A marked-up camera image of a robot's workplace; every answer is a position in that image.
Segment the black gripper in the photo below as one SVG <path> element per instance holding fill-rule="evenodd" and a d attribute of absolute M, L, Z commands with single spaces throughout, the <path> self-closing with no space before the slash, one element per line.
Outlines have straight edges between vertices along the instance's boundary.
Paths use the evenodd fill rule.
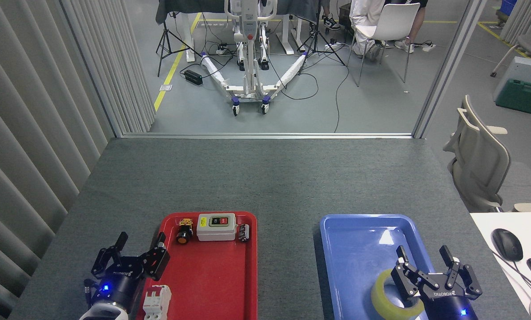
<path fill-rule="evenodd" d="M 140 256 L 141 264 L 121 264 L 121 251 L 128 238 L 121 232 L 115 245 L 98 252 L 91 273 L 99 282 L 84 280 L 86 314 L 130 314 L 145 276 L 160 281 L 170 260 L 165 233 L 159 232 L 154 245 Z M 108 267 L 110 260 L 115 264 Z"/>
<path fill-rule="evenodd" d="M 419 291 L 429 320 L 477 320 L 470 301 L 479 298 L 483 291 L 473 268 L 462 264 L 446 245 L 439 253 L 448 267 L 447 279 L 441 288 L 435 288 L 430 276 L 409 262 L 404 247 L 396 249 L 398 259 L 391 277 L 400 298 L 412 299 Z"/>

